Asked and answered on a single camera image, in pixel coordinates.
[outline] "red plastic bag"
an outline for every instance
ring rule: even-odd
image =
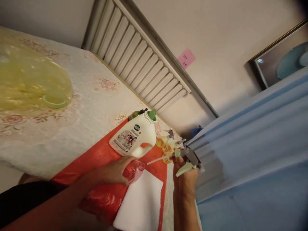
[[[122,156],[118,154],[108,144],[108,142],[127,122],[128,119],[55,175],[51,181],[69,186],[85,173],[121,158]],[[162,149],[155,145],[144,157],[140,158],[139,161],[148,163],[154,159],[162,157],[162,155]],[[163,163],[163,161],[157,161],[153,164],[146,165],[146,170],[164,183],[161,190],[158,225],[158,231],[161,231],[166,194],[167,165]],[[112,225],[126,194],[127,188],[127,186],[122,184],[100,185],[92,190],[88,196],[82,200],[79,204],[79,208],[104,218],[108,224]]]

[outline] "floor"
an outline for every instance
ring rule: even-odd
[[[0,193],[18,184],[23,172],[0,162]],[[92,214],[76,209],[66,230],[112,231],[106,223],[98,222]]]

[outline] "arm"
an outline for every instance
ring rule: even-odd
[[[80,201],[100,184],[125,184],[122,176],[125,167],[134,157],[123,157],[107,166],[97,168],[71,184],[48,201],[32,209],[2,230],[61,230],[71,211]]]
[[[195,206],[195,188],[198,178],[198,170],[189,170],[179,177],[175,174],[185,164],[183,158],[174,158],[173,169],[173,209],[174,231],[200,231]]]

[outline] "hand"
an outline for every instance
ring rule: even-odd
[[[100,184],[124,184],[128,186],[128,179],[122,174],[126,166],[136,157],[125,156],[106,166],[102,166],[93,171],[93,174],[99,178]]]
[[[172,157],[173,167],[173,181],[174,181],[174,197],[179,197],[181,200],[193,202],[196,195],[196,183],[198,178],[198,170],[189,170],[179,177],[176,177],[178,170],[185,165],[185,161],[182,157]]]

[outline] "framed picture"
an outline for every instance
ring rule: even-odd
[[[308,66],[308,20],[265,48],[249,63],[262,90]]]

